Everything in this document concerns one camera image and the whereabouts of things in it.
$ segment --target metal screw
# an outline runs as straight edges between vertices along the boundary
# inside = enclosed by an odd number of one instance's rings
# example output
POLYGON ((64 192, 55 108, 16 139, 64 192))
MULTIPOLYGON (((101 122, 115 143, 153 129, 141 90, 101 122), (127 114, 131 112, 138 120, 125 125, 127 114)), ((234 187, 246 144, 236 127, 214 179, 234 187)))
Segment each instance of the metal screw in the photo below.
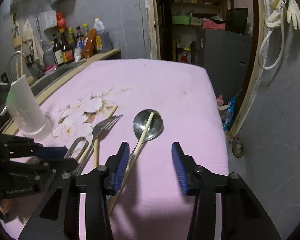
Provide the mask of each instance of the metal screw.
POLYGON ((236 172, 231 172, 230 173, 230 178, 231 179, 239 179, 239 174, 236 172))
POLYGON ((70 177, 71 177, 71 174, 69 172, 62 174, 63 179, 69 179, 70 177))
POLYGON ((196 165, 194 167, 194 170, 197 171, 197 172, 203 172, 204 171, 204 167, 201 166, 201 165, 196 165))
POLYGON ((105 165, 100 165, 100 166, 98 166, 98 171, 105 171, 106 169, 107 169, 107 166, 105 166, 105 165))

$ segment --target fork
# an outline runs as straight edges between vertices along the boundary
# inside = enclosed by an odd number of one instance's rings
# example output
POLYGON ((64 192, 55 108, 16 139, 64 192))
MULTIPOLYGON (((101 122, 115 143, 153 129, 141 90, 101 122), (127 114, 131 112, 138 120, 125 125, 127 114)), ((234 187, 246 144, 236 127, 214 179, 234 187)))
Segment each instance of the fork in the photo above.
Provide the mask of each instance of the fork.
POLYGON ((89 143, 88 148, 83 152, 81 155, 79 161, 78 161, 78 167, 75 171, 75 174, 78 175, 82 172, 83 168, 87 164, 88 160, 91 157, 91 153, 93 153, 93 147, 94 147, 94 142, 99 136, 99 134, 102 131, 107 131, 109 132, 112 127, 116 124, 116 122, 119 121, 119 119, 122 117, 122 115, 115 115, 112 117, 109 117, 95 125, 95 127, 92 130, 92 141, 89 143))

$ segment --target white shower hose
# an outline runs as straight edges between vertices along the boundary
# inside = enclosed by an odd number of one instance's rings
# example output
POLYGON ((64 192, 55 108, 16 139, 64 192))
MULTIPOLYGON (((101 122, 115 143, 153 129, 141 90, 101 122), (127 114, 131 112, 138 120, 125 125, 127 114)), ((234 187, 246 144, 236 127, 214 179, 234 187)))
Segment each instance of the white shower hose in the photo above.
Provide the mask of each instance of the white shower hose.
POLYGON ((281 10, 281 12, 280 12, 280 20, 281 20, 281 49, 280 49, 280 53, 279 53, 279 56, 278 56, 277 60, 271 66, 269 66, 269 67, 266 67, 266 62, 263 63, 262 52, 263 52, 263 50, 265 48, 265 45, 269 41, 269 38, 270 38, 272 32, 274 31, 274 29, 269 30, 268 34, 266 35, 265 39, 263 40, 263 42, 262 42, 262 44, 260 46, 258 60, 259 60, 260 67, 262 69, 264 69, 264 70, 273 69, 275 66, 278 65, 278 63, 280 62, 280 60, 282 58, 283 48, 284 48, 283 10, 281 10))

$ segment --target metal sink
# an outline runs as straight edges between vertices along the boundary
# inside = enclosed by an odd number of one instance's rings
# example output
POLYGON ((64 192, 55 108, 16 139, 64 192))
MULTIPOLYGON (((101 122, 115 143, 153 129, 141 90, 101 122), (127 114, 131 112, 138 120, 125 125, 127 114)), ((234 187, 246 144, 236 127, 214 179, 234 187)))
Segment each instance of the metal sink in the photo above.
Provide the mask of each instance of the metal sink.
POLYGON ((68 72, 73 70, 74 68, 80 66, 85 63, 86 60, 82 60, 80 62, 73 62, 68 65, 63 65, 53 72, 43 76, 39 80, 37 80, 32 86, 30 86, 32 93, 35 97, 39 96, 44 90, 46 90, 49 86, 59 80, 61 77, 66 75, 68 72))

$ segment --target tiled wall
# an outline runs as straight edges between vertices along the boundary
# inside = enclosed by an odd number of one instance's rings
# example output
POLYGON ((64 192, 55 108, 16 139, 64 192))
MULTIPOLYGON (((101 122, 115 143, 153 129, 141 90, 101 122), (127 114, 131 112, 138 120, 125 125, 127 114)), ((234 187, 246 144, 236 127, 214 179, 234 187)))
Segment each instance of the tiled wall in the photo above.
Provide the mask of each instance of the tiled wall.
MULTIPOLYGON (((10 56, 15 51, 11 39, 10 1, 0 6, 0 75, 6 71, 10 56)), ((55 9, 64 13, 67 26, 88 23, 93 26, 99 17, 110 33, 115 48, 121 49, 122 58, 150 58, 145 0, 65 0, 55 9)), ((25 0, 16 8, 17 20, 23 25, 29 19, 34 35, 39 39, 35 15, 51 10, 49 0, 25 0)), ((52 41, 53 30, 42 31, 43 40, 52 41)))
MULTIPOLYGON (((264 71, 239 137, 245 145, 246 181, 282 239, 300 222, 300 31, 285 22, 281 65, 264 71)), ((270 38, 267 65, 280 51, 281 33, 270 38)))

